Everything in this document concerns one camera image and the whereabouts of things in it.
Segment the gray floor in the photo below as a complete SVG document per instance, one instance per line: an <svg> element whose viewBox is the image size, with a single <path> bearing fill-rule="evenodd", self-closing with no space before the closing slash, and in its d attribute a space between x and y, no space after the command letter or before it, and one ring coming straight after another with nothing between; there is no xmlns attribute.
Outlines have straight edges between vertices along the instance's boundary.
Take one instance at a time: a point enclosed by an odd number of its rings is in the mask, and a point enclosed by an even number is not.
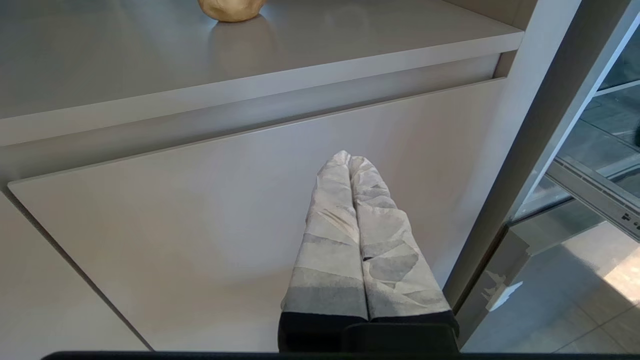
<svg viewBox="0 0 640 360"><path fill-rule="evenodd" d="M535 256L464 352L640 353L640 244L608 223Z"/></svg>

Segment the glass door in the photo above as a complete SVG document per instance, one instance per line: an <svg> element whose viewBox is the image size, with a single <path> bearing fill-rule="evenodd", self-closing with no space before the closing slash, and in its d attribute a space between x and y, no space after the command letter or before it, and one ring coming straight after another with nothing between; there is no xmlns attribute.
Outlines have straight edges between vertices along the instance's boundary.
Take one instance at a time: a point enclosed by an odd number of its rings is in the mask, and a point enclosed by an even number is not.
<svg viewBox="0 0 640 360"><path fill-rule="evenodd" d="M458 311L463 352L640 354L639 19Z"/></svg>

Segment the metal frame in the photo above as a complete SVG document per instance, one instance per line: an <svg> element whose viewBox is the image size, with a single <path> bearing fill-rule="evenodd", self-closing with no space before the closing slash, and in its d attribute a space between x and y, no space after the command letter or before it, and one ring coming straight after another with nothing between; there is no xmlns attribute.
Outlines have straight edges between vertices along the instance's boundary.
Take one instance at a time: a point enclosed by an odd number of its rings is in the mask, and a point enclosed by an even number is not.
<svg viewBox="0 0 640 360"><path fill-rule="evenodd" d="M640 242L640 203L636 196L569 156L556 157L547 176Z"/></svg>
<svg viewBox="0 0 640 360"><path fill-rule="evenodd" d="M482 294L498 286L495 275L508 281L526 262L525 245L508 241L507 224L595 95L639 13L640 0L582 1L444 288L460 323L461 345L488 314ZM489 274L491 268L496 272Z"/></svg>

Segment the glass panel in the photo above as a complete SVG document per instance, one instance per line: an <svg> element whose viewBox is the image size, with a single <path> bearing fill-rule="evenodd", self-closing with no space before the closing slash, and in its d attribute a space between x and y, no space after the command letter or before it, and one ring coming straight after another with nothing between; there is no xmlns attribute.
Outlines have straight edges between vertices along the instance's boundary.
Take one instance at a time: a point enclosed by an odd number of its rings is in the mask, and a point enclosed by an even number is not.
<svg viewBox="0 0 640 360"><path fill-rule="evenodd" d="M594 97L580 119L640 149L640 86Z"/></svg>
<svg viewBox="0 0 640 360"><path fill-rule="evenodd" d="M640 151L618 137L580 120L558 153L566 156L640 196Z"/></svg>
<svg viewBox="0 0 640 360"><path fill-rule="evenodd" d="M640 79L640 31L636 30L600 85L600 90L638 79Z"/></svg>
<svg viewBox="0 0 640 360"><path fill-rule="evenodd" d="M555 206L567 199L571 199L571 195L549 178L543 176L535 190L524 200L515 218L525 218L533 213Z"/></svg>

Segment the drawer front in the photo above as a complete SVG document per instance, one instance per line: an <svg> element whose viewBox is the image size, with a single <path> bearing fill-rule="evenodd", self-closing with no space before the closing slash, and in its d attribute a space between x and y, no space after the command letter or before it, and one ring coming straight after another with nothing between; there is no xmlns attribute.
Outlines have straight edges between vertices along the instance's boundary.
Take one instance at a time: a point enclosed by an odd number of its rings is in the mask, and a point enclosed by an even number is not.
<svg viewBox="0 0 640 360"><path fill-rule="evenodd" d="M503 85L384 102L9 187L155 349L276 351L280 301L324 162L347 150L378 167L444 285L484 201L470 179L478 179L474 164Z"/></svg>
<svg viewBox="0 0 640 360"><path fill-rule="evenodd" d="M0 359L147 348L0 194Z"/></svg>

